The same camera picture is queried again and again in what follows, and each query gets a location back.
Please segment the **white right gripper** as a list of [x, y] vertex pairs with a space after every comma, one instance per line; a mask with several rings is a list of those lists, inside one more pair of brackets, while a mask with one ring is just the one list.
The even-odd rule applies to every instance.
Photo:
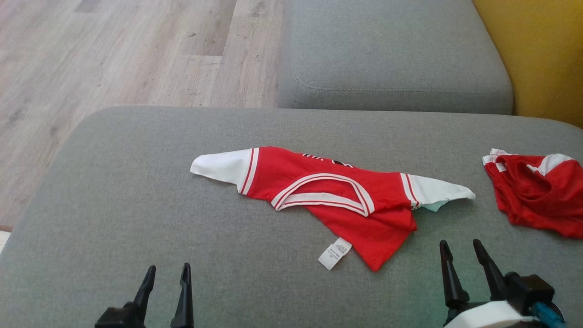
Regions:
[[446, 240], [440, 241], [444, 301], [448, 308], [444, 328], [537, 328], [539, 320], [524, 315], [506, 301], [508, 288], [505, 278], [479, 239], [473, 239], [473, 249], [483, 267], [490, 290], [489, 302], [469, 302], [454, 268], [453, 255]]

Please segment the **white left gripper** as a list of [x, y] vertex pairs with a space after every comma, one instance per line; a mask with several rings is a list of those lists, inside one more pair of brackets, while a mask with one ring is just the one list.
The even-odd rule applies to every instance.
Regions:
[[[95, 328], [145, 328], [144, 318], [148, 307], [148, 298], [154, 287], [156, 266], [151, 265], [142, 284], [134, 297], [123, 307], [109, 307], [94, 324]], [[175, 312], [171, 320], [171, 328], [193, 328], [194, 312], [192, 304], [191, 266], [184, 263], [180, 277], [181, 293]]]

